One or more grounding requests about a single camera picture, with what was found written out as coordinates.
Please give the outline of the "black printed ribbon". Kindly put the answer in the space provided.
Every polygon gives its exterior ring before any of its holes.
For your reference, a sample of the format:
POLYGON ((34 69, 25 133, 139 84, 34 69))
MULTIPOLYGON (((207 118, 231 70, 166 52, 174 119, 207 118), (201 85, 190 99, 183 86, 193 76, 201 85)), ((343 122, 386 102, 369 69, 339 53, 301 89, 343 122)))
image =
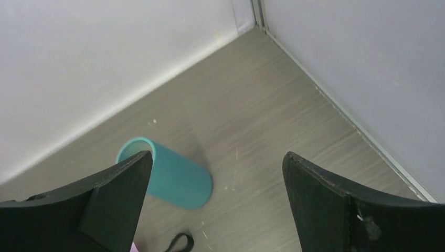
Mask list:
POLYGON ((194 248, 195 240, 190 233, 178 233, 170 242, 165 252, 191 252, 194 248))

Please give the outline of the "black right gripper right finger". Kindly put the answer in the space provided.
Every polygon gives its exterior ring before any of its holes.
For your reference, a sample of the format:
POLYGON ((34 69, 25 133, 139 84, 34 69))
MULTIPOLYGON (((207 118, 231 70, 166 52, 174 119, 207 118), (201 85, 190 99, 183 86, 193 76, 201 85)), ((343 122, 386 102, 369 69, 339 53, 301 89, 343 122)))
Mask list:
POLYGON ((282 172, 303 251, 444 251, 444 205, 361 185, 288 152, 282 172))

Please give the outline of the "teal cylindrical vase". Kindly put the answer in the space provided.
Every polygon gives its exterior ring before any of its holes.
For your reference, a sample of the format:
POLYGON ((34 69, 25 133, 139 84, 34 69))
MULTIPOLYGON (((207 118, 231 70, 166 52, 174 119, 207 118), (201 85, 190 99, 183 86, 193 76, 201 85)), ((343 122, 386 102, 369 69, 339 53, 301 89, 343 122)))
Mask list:
POLYGON ((153 140, 130 139, 120 148, 115 163, 141 151, 150 151, 153 159, 148 195, 188 210, 207 203, 213 190, 207 169, 153 140))

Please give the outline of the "purple wrapping paper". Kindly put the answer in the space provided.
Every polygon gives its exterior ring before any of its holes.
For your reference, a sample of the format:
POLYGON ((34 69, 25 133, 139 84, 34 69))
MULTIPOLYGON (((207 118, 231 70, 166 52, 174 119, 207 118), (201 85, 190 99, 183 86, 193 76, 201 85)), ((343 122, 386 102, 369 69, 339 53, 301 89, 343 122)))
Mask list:
POLYGON ((135 243, 132 243, 131 248, 130 248, 130 252, 139 252, 135 243))

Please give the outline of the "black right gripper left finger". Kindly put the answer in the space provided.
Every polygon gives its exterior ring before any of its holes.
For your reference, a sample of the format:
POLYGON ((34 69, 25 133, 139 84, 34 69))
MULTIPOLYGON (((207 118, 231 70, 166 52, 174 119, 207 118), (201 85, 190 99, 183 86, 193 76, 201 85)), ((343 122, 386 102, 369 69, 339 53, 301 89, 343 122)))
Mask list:
POLYGON ((1 251, 129 251, 153 159, 141 151, 101 172, 1 202, 1 251))

